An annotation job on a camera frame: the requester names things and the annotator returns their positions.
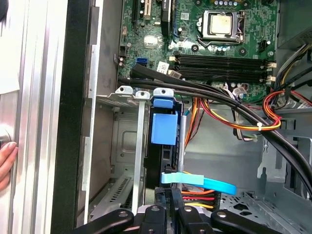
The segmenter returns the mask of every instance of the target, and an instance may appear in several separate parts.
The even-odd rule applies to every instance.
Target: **motherboard chip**
[[[232,17],[223,15],[212,15],[210,33],[230,35],[232,33]]]

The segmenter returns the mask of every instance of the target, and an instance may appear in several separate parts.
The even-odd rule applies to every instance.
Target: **black ram slot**
[[[186,68],[178,70],[182,75],[181,78],[186,80],[204,80],[204,81],[233,81],[247,83],[264,82],[265,73],[253,73],[249,71],[229,71],[207,68]]]
[[[247,58],[223,58],[210,56],[180,55],[176,64],[192,67],[220,67],[226,69],[264,70],[265,60]]]

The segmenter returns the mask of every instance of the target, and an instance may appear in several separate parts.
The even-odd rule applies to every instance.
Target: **orange wire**
[[[182,194],[190,194],[190,195],[206,195],[206,194],[211,194],[213,193],[214,190],[208,190],[204,192],[182,192]]]

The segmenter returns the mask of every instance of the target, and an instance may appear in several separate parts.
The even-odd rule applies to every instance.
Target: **person's finger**
[[[13,163],[16,159],[16,154],[18,152],[18,148],[15,148],[13,152],[9,155],[9,157],[4,161],[4,163],[0,166],[0,181],[3,180],[6,174],[11,170]]]
[[[9,157],[12,151],[15,149],[16,143],[10,142],[2,147],[0,150],[0,166],[5,162],[5,160]]]
[[[0,192],[8,186],[10,182],[10,173],[6,174],[3,180],[0,181]]]

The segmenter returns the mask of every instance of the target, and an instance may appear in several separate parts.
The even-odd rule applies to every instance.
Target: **red wire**
[[[183,196],[183,199],[213,201],[215,198],[214,197]]]

